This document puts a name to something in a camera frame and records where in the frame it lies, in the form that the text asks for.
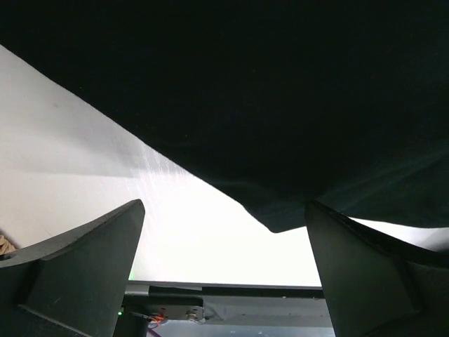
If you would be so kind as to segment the wicker laundry basket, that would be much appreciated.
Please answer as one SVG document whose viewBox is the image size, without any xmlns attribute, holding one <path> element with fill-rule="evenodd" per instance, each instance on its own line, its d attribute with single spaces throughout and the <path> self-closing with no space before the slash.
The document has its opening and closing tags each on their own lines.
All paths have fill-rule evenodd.
<svg viewBox="0 0 449 337">
<path fill-rule="evenodd" d="M 0 255 L 12 253 L 16 250 L 16 247 L 11 243 L 7 237 L 3 234 L 0 235 Z"/>
</svg>

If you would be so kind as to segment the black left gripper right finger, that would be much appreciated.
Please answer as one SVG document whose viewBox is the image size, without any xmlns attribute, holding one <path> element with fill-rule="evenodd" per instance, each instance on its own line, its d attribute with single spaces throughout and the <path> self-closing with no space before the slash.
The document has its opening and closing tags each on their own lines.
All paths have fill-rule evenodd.
<svg viewBox="0 0 449 337">
<path fill-rule="evenodd" d="M 336 336 L 448 335 L 448 254 L 315 201 L 305 221 Z"/>
</svg>

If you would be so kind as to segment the black flower print t-shirt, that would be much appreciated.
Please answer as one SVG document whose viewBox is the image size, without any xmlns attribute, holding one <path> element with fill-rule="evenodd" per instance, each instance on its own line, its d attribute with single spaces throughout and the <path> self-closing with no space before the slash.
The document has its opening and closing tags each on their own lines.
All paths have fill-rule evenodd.
<svg viewBox="0 0 449 337">
<path fill-rule="evenodd" d="M 1 44 L 272 232 L 448 225 L 447 1 L 2 1 Z"/>
</svg>

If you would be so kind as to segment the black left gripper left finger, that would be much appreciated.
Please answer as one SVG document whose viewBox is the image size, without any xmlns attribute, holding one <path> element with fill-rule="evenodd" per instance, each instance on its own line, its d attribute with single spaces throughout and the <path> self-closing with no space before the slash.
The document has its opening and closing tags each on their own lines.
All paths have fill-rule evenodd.
<svg viewBox="0 0 449 337">
<path fill-rule="evenodd" d="M 112 336 L 145 217 L 130 201 L 1 257 L 2 336 Z"/>
</svg>

